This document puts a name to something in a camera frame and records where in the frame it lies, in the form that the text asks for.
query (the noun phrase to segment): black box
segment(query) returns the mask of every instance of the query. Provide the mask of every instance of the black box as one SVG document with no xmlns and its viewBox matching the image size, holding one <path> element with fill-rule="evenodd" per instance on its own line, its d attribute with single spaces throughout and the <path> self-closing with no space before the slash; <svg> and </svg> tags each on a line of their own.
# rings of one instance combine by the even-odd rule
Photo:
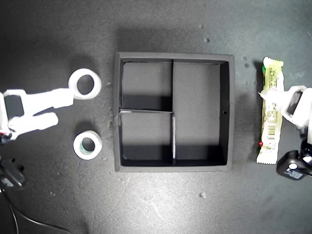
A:
<svg viewBox="0 0 312 234">
<path fill-rule="evenodd" d="M 234 84 L 230 55 L 116 53 L 116 171 L 230 170 Z"/>
</svg>

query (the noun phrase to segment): white tape roll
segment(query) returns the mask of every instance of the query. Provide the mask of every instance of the white tape roll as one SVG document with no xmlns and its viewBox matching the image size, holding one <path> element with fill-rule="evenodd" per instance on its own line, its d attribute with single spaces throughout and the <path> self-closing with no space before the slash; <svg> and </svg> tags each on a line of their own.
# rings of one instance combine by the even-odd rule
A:
<svg viewBox="0 0 312 234">
<path fill-rule="evenodd" d="M 81 92 L 79 92 L 77 84 L 78 84 L 79 79 L 86 75 L 89 75 L 92 77 L 94 86 L 91 92 L 84 95 Z M 95 72 L 86 68 L 81 68 L 81 69 L 74 71 L 72 75 L 69 77 L 68 87 L 73 91 L 75 99 L 88 100 L 88 99 L 95 98 L 100 93 L 101 88 L 102 88 L 102 83 L 101 83 L 100 77 Z"/>
<path fill-rule="evenodd" d="M 87 151 L 83 145 L 82 141 L 84 138 L 90 138 L 94 142 L 94 150 L 93 151 Z M 99 152 L 102 149 L 102 140 L 99 137 L 99 135 L 94 131 L 86 131 L 83 133 L 80 133 L 74 140 L 74 151 L 78 155 L 78 157 L 90 160 L 95 158 Z"/>
</svg>

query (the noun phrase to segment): cable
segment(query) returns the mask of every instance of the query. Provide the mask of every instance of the cable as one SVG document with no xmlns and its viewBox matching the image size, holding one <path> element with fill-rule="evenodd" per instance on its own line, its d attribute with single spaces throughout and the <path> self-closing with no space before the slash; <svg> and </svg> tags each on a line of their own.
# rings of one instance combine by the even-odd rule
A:
<svg viewBox="0 0 312 234">
<path fill-rule="evenodd" d="M 15 220 L 15 225 L 16 225 L 16 233 L 19 234 L 19 226 L 18 226 L 18 223 L 17 223 L 17 219 L 15 217 L 15 213 L 14 213 L 14 210 L 17 211 L 17 213 L 22 216 L 23 218 L 25 218 L 26 220 L 32 222 L 32 223 L 35 223 L 37 225 L 40 225 L 42 227 L 46 227 L 46 228 L 52 228 L 54 230 L 57 230 L 57 231 L 62 231 L 64 233 L 67 233 L 67 234 L 72 234 L 70 231 L 64 229 L 64 228 L 61 228 L 61 227 L 58 227 L 58 226 L 55 226 L 55 225 L 51 225 L 51 224 L 46 224 L 46 223 L 41 223 L 41 222 L 38 222 L 38 221 L 35 221 L 29 217 L 27 217 L 26 215 L 24 215 L 21 211 L 19 211 L 16 206 L 11 202 L 11 200 L 9 199 L 9 197 L 7 196 L 7 194 L 4 192 L 3 188 L 0 187 L 0 192 L 3 193 L 4 197 L 6 198 L 7 202 L 9 203 L 9 206 L 10 206 L 10 209 L 11 209 L 11 212 L 12 212 L 12 215 L 14 217 L 14 220 Z"/>
<path fill-rule="evenodd" d="M 11 206 L 10 204 L 9 204 L 9 207 L 10 207 L 10 209 L 11 209 L 11 212 L 12 212 L 12 215 L 13 215 L 13 218 L 14 218 L 14 221 L 15 221 L 16 234 L 20 234 L 18 221 L 16 220 L 15 213 L 14 213 L 14 211 L 13 211 L 13 208 L 12 208 L 12 206 Z"/>
</svg>

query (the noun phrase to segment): snack wrapper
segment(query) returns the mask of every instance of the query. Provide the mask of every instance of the snack wrapper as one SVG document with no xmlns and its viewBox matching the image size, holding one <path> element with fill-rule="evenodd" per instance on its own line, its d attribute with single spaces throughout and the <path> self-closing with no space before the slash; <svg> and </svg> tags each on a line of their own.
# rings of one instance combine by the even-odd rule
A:
<svg viewBox="0 0 312 234">
<path fill-rule="evenodd" d="M 263 90 L 273 89 L 284 91 L 284 62 L 265 57 L 263 60 Z M 262 146 L 257 163 L 276 164 L 278 144 L 282 127 L 282 114 L 277 110 L 276 103 L 263 100 L 262 103 Z"/>
</svg>

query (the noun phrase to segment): black table surface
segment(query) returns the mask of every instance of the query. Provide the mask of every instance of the black table surface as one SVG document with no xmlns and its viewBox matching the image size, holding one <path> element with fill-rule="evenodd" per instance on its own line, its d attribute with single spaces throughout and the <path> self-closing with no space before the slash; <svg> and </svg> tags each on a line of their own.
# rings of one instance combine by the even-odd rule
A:
<svg viewBox="0 0 312 234">
<path fill-rule="evenodd" d="M 8 191 L 33 219 L 75 234 L 311 234 L 312 179 L 291 181 L 256 164 L 261 63 L 284 61 L 285 89 L 312 87 L 309 0 L 28 0 L 0 3 L 0 91 L 68 87 L 90 68 L 102 80 L 92 100 L 55 110 L 59 124 L 0 148 L 25 166 L 28 184 Z M 115 52 L 235 56 L 233 169 L 205 173 L 116 173 L 112 134 Z M 73 140 L 94 129 L 103 149 L 84 161 Z M 283 121 L 279 157 L 299 149 Z M 15 233 L 0 195 L 0 233 Z M 18 216 L 20 233 L 62 233 Z"/>
</svg>

